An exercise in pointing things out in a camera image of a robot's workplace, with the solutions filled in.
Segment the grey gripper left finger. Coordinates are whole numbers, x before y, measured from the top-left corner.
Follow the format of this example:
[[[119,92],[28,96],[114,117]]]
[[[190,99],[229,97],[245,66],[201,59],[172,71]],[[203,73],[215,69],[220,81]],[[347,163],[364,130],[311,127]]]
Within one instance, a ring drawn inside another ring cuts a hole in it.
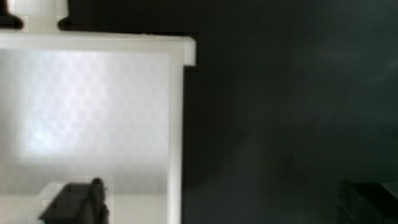
[[[108,224],[105,191],[100,178],[91,183],[68,183],[39,216],[44,224]]]

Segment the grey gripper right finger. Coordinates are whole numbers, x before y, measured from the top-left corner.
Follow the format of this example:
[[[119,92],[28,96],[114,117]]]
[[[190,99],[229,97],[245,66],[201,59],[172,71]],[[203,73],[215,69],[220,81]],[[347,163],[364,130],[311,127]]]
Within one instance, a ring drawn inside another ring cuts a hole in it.
[[[338,224],[398,224],[398,182],[341,183]]]

